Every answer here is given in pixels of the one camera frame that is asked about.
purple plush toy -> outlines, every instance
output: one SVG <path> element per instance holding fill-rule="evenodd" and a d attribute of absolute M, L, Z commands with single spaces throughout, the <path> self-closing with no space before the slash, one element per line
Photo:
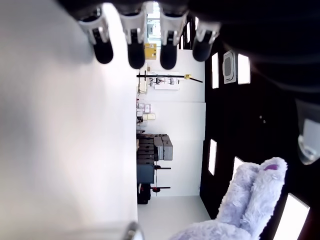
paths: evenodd
<path fill-rule="evenodd" d="M 238 167 L 215 220 L 191 225 L 171 240 L 258 240 L 274 213 L 287 163 L 274 157 Z"/>

black ceiling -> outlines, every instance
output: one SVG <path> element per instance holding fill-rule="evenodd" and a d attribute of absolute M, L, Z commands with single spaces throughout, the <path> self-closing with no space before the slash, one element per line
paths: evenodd
<path fill-rule="evenodd" d="M 215 50 L 219 57 L 219 73 L 222 73 L 222 59 L 226 51 L 219 42 Z M 210 217 L 216 217 L 226 194 L 235 156 L 257 164 L 272 157 L 281 157 L 288 163 L 285 185 L 261 239 L 274 238 L 288 193 L 310 206 L 299 239 L 320 239 L 320 194 L 317 191 L 320 160 L 312 165 L 303 165 L 298 157 L 295 99 L 290 92 L 279 89 L 254 72 L 251 72 L 251 83 L 243 85 L 224 84 L 220 74 L 219 88 L 212 89 L 211 67 L 209 59 L 205 63 L 206 128 L 200 188 L 200 196 Z M 211 139 L 217 142 L 214 175 L 208 170 Z"/>

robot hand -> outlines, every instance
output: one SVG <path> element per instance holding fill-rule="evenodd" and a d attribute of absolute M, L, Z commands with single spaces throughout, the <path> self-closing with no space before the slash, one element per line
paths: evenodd
<path fill-rule="evenodd" d="M 108 23 L 103 13 L 103 0 L 77 1 L 59 0 L 59 3 L 74 17 L 93 45 L 96 59 L 108 64 L 113 59 Z M 145 3 L 139 0 L 111 1 L 117 9 L 127 42 L 129 64 L 140 69 L 145 64 L 144 37 L 147 20 Z M 188 1 L 174 0 L 159 3 L 161 25 L 160 63 L 164 69 L 170 70 L 176 65 L 177 46 L 180 42 L 186 23 Z M 202 62 L 208 59 L 214 40 L 219 34 L 220 24 L 199 21 L 194 41 L 193 56 Z"/>
<path fill-rule="evenodd" d="M 195 223 L 171 240 L 257 240 L 285 183 L 287 163 L 274 157 L 239 166 L 215 220 Z"/>

black rubber fingertip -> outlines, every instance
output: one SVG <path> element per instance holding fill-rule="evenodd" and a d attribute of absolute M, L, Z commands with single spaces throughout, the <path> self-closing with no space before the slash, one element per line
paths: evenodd
<path fill-rule="evenodd" d="M 128 60 L 133 69 L 141 69 L 145 64 L 145 47 L 143 43 L 128 44 Z"/>
<path fill-rule="evenodd" d="M 101 64 L 108 64 L 114 58 L 114 51 L 112 49 L 111 42 L 99 42 L 93 45 L 95 57 Z"/>
<path fill-rule="evenodd" d="M 198 62 L 204 62 L 210 57 L 212 44 L 207 42 L 199 42 L 197 38 L 194 38 L 192 55 Z"/>
<path fill-rule="evenodd" d="M 301 151 L 300 146 L 297 146 L 297 151 L 298 151 L 298 156 L 300 158 L 300 161 L 304 164 L 304 165 L 310 165 L 313 164 L 315 161 L 314 160 L 310 160 L 308 159 L 303 152 Z"/>
<path fill-rule="evenodd" d="M 171 70 L 177 62 L 177 46 L 171 44 L 161 45 L 160 63 L 166 70 Z"/>

purple ear lining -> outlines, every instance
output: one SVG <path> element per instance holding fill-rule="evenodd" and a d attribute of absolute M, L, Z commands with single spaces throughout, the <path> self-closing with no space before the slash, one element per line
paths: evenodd
<path fill-rule="evenodd" d="M 278 170 L 278 165 L 277 164 L 271 164 L 269 166 L 267 166 L 265 169 L 263 169 L 264 171 L 267 171 L 267 170 Z"/>

